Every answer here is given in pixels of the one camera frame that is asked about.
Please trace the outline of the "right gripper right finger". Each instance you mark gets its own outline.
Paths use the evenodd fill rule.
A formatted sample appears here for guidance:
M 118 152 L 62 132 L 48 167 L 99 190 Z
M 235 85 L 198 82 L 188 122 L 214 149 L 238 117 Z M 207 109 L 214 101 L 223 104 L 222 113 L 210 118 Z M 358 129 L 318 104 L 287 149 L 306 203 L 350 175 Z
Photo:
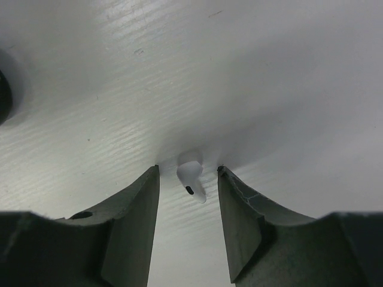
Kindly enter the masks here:
M 382 213 L 292 211 L 218 168 L 230 281 L 236 286 L 381 286 Z

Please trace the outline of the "white earbud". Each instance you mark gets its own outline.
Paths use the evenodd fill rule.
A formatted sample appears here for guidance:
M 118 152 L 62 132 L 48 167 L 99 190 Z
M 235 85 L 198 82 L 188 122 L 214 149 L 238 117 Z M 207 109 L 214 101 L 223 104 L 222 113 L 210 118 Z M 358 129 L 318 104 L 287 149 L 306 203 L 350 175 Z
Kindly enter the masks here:
M 202 172 L 203 157 L 198 150 L 190 150 L 179 155 L 177 178 L 187 193 L 201 204 L 206 202 L 206 192 L 200 181 Z

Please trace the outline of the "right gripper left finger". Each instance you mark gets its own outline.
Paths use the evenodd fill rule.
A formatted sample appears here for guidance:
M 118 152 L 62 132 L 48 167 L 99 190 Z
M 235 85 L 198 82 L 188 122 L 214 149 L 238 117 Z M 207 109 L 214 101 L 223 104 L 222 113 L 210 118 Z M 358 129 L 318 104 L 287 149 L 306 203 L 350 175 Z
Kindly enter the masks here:
M 2 286 L 146 286 L 159 167 L 68 219 L 1 213 Z

